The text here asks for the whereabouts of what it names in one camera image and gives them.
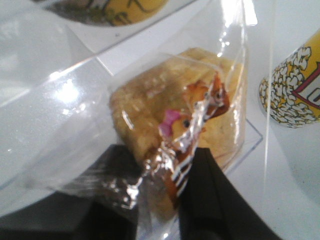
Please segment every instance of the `paper cup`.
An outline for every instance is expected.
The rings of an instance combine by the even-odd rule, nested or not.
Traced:
[[[268,81],[259,86],[265,110]],[[320,122],[320,30],[273,70],[270,86],[270,115],[278,123],[298,128]]]

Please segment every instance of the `plastic bag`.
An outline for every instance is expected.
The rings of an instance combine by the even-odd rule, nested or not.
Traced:
[[[179,195],[196,147],[209,147],[226,168],[244,141],[246,65],[243,2],[231,7],[210,1],[161,47],[105,82],[94,101],[79,103],[73,118],[90,115],[92,124],[74,138],[63,138],[62,130],[61,143],[70,145],[70,153],[56,156],[59,148],[53,147],[49,155],[56,161],[47,161],[48,151],[40,154],[43,161],[30,165],[20,182],[25,188],[98,196],[106,207],[137,222],[137,239],[173,238]],[[83,144],[76,144],[83,136]],[[126,143],[137,163],[134,174],[120,165],[96,163],[79,177],[65,177],[77,170],[82,148],[94,148],[104,138],[105,149]],[[97,157],[81,159],[92,163]]]

